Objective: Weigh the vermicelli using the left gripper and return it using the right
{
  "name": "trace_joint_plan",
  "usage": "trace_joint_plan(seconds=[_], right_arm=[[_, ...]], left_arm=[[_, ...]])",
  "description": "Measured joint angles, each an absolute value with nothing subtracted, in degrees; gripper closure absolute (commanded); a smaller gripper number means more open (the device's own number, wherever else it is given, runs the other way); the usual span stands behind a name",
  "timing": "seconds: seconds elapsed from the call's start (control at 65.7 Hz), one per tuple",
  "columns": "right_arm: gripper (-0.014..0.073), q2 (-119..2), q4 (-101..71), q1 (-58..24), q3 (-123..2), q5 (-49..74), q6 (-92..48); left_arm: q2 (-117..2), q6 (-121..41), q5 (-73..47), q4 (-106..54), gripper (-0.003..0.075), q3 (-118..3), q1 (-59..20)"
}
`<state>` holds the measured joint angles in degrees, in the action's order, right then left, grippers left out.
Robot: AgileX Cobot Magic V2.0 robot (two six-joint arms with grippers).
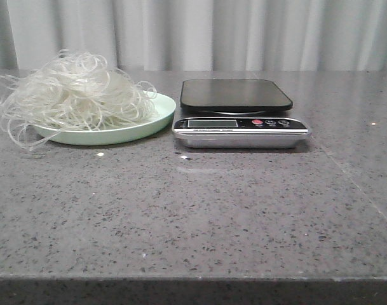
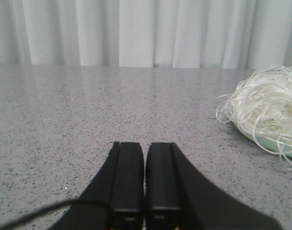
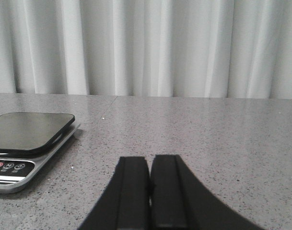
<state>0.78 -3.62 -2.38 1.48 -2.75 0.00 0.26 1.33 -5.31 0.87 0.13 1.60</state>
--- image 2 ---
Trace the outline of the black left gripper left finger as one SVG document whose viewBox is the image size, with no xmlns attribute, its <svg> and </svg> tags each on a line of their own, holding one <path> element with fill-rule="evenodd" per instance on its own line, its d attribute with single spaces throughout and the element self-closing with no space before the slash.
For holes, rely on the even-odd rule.
<svg viewBox="0 0 292 230">
<path fill-rule="evenodd" d="M 52 230 L 140 230 L 144 159 L 139 143 L 114 142 L 103 166 Z"/>
</svg>

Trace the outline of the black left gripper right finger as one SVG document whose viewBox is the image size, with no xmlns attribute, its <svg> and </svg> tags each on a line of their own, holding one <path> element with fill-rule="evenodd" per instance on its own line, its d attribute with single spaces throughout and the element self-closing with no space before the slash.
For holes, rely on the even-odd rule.
<svg viewBox="0 0 292 230">
<path fill-rule="evenodd" d="M 152 143 L 146 162 L 146 229 L 280 230 L 274 218 L 215 186 L 175 143 Z"/>
</svg>

